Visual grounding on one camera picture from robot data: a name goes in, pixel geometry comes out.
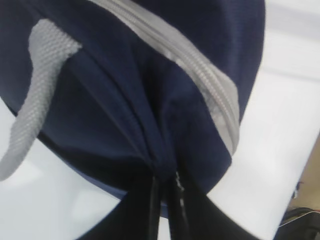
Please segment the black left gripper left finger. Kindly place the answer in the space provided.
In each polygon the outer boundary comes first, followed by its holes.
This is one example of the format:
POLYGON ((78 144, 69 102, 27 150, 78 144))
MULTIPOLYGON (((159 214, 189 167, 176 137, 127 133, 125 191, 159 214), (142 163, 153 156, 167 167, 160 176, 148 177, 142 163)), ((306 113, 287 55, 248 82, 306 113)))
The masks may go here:
POLYGON ((160 185, 154 176, 133 189, 104 220, 98 240, 156 240, 160 219, 160 185))

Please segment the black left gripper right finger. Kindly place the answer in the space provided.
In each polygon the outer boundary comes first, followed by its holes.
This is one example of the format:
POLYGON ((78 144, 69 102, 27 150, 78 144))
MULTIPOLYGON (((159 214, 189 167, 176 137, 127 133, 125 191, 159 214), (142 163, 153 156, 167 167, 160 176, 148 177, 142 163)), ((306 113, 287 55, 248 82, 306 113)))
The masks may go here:
POLYGON ((227 217, 184 172, 167 183, 172 240, 256 240, 227 217))

